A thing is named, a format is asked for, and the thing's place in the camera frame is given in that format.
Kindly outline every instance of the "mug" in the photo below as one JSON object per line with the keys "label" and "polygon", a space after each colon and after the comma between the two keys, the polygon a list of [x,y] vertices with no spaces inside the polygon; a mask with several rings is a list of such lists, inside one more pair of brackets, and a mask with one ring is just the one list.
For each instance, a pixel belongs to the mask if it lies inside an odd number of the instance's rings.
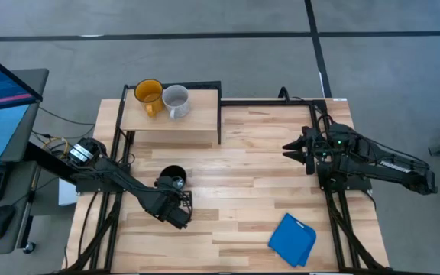
{"label": "mug", "polygon": [[135,98],[142,103],[147,115],[154,117],[156,114],[164,110],[162,101],[162,84],[155,79],[146,79],[138,83],[135,88]]}
{"label": "mug", "polygon": [[181,85],[166,88],[162,94],[162,101],[172,119],[182,118],[189,112],[188,89]]}

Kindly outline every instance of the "yellow mug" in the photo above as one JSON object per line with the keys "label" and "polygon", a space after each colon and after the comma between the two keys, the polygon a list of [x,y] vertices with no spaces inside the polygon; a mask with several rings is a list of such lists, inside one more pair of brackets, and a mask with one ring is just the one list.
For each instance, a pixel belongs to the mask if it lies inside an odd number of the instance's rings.
{"label": "yellow mug", "polygon": [[150,117],[164,110],[162,101],[162,84],[155,79],[146,79],[135,87],[135,98],[142,103]]}

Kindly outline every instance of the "white mug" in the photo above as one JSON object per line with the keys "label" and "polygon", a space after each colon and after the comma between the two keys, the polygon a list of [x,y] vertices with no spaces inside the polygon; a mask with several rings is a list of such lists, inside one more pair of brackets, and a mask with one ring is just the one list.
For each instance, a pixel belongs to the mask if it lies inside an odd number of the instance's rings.
{"label": "white mug", "polygon": [[166,88],[162,93],[162,101],[172,119],[182,118],[189,112],[188,89],[181,85]]}

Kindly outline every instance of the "wooden table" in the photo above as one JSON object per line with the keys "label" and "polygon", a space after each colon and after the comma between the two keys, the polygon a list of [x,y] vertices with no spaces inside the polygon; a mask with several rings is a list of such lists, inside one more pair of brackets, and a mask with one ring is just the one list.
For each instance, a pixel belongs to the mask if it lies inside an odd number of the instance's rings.
{"label": "wooden table", "polygon": [[[112,146],[117,99],[102,101],[94,138]],[[346,101],[327,99],[328,113],[352,125]],[[131,173],[152,185],[166,166],[177,164],[188,173],[194,213],[187,229],[161,223],[124,194],[112,273],[127,272],[308,272],[336,271],[325,196],[315,175],[282,156],[281,147],[311,125],[307,107],[223,107],[222,145],[142,142],[136,137]],[[354,233],[383,265],[388,265],[374,205],[362,192],[348,191]],[[67,253],[76,259],[79,235],[92,194],[79,197]],[[83,249],[95,234],[101,194],[91,208]],[[313,227],[315,246],[306,267],[292,268],[269,249],[267,242],[285,213]],[[341,238],[346,265],[347,241]],[[98,267],[104,263],[103,240]]]}

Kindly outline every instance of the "gray floor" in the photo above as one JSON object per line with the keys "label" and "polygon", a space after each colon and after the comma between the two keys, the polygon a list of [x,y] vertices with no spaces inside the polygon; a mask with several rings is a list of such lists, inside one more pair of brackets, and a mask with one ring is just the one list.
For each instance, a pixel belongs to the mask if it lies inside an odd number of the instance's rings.
{"label": "gray floor", "polygon": [[[312,0],[320,31],[440,31],[440,1]],[[0,0],[0,36],[307,31],[303,0]],[[324,38],[332,94],[348,98],[359,132],[427,160],[439,194],[420,196],[374,182],[377,214],[392,267],[440,273],[440,37]],[[94,121],[100,99],[148,77],[165,83],[221,80],[234,97],[320,97],[309,38],[0,42],[10,69],[46,67],[44,107]],[[40,113],[34,129],[75,136],[87,131]],[[0,274],[57,270],[72,212],[41,217],[34,254],[0,256]],[[50,237],[50,229],[58,228]]]}

